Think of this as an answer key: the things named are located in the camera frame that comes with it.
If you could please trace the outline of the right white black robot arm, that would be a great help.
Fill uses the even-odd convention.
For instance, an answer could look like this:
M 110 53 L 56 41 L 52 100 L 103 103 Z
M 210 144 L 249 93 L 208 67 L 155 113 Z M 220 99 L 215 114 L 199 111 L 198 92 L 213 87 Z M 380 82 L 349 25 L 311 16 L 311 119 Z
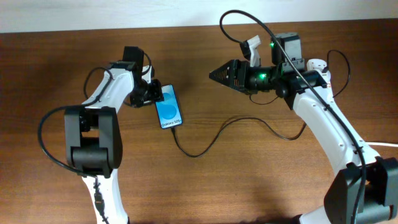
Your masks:
M 354 130 L 335 103 L 325 61 L 304 60 L 295 32 L 271 42 L 272 66 L 263 67 L 259 37 L 241 44 L 244 60 L 230 60 L 209 77 L 251 95 L 274 90 L 303 119 L 323 148 L 335 178 L 323 205 L 294 223 L 379 223 L 397 216 L 397 160 L 382 158 Z

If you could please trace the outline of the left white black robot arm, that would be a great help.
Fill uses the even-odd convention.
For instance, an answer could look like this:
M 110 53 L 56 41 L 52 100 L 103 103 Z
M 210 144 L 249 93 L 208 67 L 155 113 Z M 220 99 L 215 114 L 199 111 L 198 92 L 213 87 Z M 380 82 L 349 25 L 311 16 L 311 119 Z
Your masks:
M 121 60 L 103 68 L 95 91 L 65 110 L 67 163 L 88 187 L 97 223 L 130 222 L 118 183 L 123 157 L 118 111 L 123 104 L 140 108 L 163 101 L 152 65 L 144 65 L 147 58 L 139 47 L 125 47 Z

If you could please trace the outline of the white power strip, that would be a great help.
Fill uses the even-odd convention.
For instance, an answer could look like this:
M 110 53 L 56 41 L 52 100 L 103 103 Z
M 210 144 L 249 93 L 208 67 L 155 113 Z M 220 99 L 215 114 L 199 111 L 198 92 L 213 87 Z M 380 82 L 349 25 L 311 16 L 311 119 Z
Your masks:
M 327 63 L 322 59 L 313 58 L 307 62 L 307 70 L 316 70 L 321 77 L 326 81 L 327 88 L 331 89 L 331 73 Z

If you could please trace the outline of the blue Samsung Galaxy smartphone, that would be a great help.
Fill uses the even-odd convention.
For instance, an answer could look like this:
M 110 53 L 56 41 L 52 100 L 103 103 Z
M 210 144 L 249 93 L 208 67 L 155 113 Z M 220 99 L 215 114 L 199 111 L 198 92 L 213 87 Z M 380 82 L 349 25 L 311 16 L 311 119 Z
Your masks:
M 155 103 L 160 127 L 162 129 L 168 129 L 183 124 L 173 85 L 163 86 L 162 95 L 164 100 Z

